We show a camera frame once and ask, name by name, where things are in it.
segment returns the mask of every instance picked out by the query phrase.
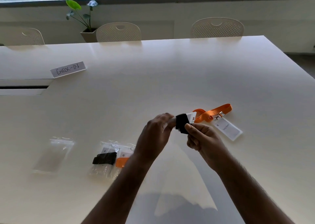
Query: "lanyard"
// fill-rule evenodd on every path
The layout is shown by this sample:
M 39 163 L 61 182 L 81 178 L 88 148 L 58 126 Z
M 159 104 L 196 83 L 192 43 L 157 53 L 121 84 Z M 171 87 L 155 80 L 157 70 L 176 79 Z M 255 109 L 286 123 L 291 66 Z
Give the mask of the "lanyard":
M 232 106 L 229 103 L 226 103 L 220 107 L 217 107 L 213 110 L 205 111 L 203 109 L 196 109 L 193 112 L 197 112 L 197 115 L 200 115 L 195 119 L 195 123 L 200 123 L 202 121 L 211 122 L 213 116 L 223 116 L 232 110 Z

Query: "person's right hand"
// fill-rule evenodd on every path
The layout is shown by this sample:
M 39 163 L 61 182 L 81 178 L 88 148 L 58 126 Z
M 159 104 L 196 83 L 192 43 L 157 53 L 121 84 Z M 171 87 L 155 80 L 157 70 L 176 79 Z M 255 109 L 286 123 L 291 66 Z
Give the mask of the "person's right hand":
M 199 151 L 210 168 L 218 171 L 220 164 L 230 153 L 213 127 L 193 123 L 186 124 L 185 129 L 189 133 L 187 146 Z

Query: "person's left hand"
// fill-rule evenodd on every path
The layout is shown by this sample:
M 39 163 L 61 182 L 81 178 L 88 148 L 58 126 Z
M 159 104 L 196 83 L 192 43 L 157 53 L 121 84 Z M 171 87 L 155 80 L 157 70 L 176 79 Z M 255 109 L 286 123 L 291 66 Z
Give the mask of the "person's left hand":
M 176 122 L 169 123 L 164 130 L 163 127 L 173 117 L 174 115 L 169 113 L 160 114 L 147 123 L 140 134 L 133 154 L 138 161 L 143 164 L 152 164 L 162 152 Z

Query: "chair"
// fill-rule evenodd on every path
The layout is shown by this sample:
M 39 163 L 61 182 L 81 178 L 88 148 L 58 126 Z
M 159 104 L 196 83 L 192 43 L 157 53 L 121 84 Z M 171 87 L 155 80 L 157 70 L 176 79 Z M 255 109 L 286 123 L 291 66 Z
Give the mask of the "chair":
M 135 24 L 114 22 L 98 28 L 96 38 L 98 42 L 141 40 L 141 31 Z
M 0 43 L 9 45 L 44 45 L 39 30 L 24 27 L 1 27 Z
M 191 38 L 243 36 L 244 25 L 238 20 L 211 17 L 196 21 L 190 30 Z

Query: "wall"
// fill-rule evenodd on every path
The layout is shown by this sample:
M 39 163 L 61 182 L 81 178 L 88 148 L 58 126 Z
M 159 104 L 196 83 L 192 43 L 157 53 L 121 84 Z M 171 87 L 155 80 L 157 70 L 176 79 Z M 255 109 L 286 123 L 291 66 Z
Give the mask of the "wall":
M 230 17 L 245 26 L 244 35 L 265 35 L 284 52 L 313 52 L 315 0 L 238 1 L 101 5 L 92 24 L 131 22 L 142 38 L 189 38 L 191 25 L 206 17 Z M 42 32 L 45 43 L 84 42 L 84 27 L 65 19 L 68 7 L 0 8 L 0 26 L 27 26 Z

